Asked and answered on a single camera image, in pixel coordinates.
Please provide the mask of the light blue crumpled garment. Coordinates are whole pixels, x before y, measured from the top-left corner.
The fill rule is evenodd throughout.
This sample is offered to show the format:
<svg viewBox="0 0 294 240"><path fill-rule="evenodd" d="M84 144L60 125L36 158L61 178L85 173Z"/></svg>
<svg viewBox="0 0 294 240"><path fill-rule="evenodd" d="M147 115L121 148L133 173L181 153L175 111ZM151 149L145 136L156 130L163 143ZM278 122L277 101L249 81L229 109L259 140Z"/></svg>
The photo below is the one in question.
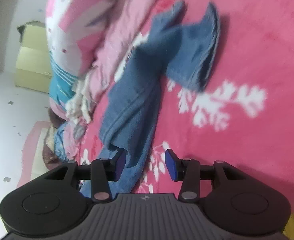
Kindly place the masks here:
<svg viewBox="0 0 294 240"><path fill-rule="evenodd" d="M54 153L60 161L68 161L67 154L63 144L63 134L67 123L61 124L54 132Z"/></svg>

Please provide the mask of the cartoon print pillow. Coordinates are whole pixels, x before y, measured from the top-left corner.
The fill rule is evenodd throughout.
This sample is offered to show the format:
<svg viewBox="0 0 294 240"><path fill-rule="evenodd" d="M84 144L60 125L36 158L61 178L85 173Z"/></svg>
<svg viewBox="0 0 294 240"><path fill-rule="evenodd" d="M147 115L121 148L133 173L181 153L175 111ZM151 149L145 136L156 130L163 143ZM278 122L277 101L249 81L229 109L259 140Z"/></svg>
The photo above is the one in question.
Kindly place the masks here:
<svg viewBox="0 0 294 240"><path fill-rule="evenodd" d="M52 78L50 108L65 118L65 105L94 61L110 15L124 0L48 0L45 28Z"/></svg>

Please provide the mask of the dark brown garment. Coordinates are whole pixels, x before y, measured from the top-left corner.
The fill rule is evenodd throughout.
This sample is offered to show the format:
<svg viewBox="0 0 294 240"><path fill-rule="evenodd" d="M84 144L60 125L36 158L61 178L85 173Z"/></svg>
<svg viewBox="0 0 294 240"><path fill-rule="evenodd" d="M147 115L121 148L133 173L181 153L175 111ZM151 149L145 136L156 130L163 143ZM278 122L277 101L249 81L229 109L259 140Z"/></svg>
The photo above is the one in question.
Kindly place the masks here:
<svg viewBox="0 0 294 240"><path fill-rule="evenodd" d="M52 170L53 168L61 165L61 163L65 162L60 161L54 153L54 132L59 128L59 126L61 126L61 124L64 123L64 119L56 115L51 108L48 110L48 114L50 126L44 139L42 157L46 168L48 170Z"/></svg>

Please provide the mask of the light pink quilt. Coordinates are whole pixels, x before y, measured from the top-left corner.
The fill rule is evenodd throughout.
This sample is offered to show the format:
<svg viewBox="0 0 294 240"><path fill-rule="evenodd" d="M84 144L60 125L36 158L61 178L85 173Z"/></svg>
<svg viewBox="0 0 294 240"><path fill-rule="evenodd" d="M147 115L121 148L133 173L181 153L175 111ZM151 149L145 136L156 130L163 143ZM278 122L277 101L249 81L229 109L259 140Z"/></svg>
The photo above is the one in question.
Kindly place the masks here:
<svg viewBox="0 0 294 240"><path fill-rule="evenodd" d="M95 60L87 72L90 74L89 91L96 106L112 83L119 64L126 56L155 1L116 1L102 45L97 48ZM83 118L68 120L63 134L63 144L68 159L74 160L80 152L82 137L86 133L88 123Z"/></svg>

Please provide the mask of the yellow green cabinet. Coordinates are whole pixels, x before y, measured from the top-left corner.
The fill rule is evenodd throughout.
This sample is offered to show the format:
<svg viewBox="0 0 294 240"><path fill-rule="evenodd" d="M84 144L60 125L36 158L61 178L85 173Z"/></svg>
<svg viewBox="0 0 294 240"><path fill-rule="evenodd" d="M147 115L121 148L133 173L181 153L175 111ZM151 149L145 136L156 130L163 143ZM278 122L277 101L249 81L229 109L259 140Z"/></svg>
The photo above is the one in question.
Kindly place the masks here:
<svg viewBox="0 0 294 240"><path fill-rule="evenodd" d="M45 24L32 21L17 28L20 49L16 60L14 84L48 93L52 77Z"/></svg>

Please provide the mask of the cream white crumpled garment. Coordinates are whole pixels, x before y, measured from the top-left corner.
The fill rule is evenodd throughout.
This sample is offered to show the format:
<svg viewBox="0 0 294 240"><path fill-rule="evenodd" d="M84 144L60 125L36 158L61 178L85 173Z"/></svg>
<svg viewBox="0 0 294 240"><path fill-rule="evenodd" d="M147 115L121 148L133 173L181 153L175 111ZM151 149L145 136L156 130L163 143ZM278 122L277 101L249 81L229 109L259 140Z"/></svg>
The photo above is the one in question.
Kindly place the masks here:
<svg viewBox="0 0 294 240"><path fill-rule="evenodd" d="M89 82L89 73L77 81L75 95L65 106L65 115L68 119L77 120L83 118L86 123L91 122L91 114L95 109L96 102L91 98Z"/></svg>

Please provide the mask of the blue denim jeans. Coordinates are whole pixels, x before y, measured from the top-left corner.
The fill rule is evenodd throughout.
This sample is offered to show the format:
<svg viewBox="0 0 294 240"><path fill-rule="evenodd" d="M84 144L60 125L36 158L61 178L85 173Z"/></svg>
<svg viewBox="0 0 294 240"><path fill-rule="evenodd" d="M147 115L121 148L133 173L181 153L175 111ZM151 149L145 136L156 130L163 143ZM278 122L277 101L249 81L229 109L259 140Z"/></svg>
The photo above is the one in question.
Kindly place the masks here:
<svg viewBox="0 0 294 240"><path fill-rule="evenodd" d="M109 91L99 156L126 151L119 180L108 182L112 197L131 192L143 173L161 105L161 77L194 92L203 91L210 79L220 35L218 11L209 3L200 22L181 25L185 7L178 1L153 18L147 41L135 48Z"/></svg>

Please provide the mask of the pink floral bed blanket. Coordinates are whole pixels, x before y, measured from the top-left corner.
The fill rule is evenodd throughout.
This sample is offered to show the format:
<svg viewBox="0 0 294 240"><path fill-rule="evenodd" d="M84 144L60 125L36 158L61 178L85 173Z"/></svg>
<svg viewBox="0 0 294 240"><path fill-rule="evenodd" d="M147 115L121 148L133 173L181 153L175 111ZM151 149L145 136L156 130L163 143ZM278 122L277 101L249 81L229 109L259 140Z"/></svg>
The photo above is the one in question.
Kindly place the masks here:
<svg viewBox="0 0 294 240"><path fill-rule="evenodd" d="M158 0L155 15L178 0ZM178 193L164 163L223 160L281 192L294 211L294 0L184 0L184 23L214 2L221 21L203 93L162 80L162 106L138 193Z"/></svg>

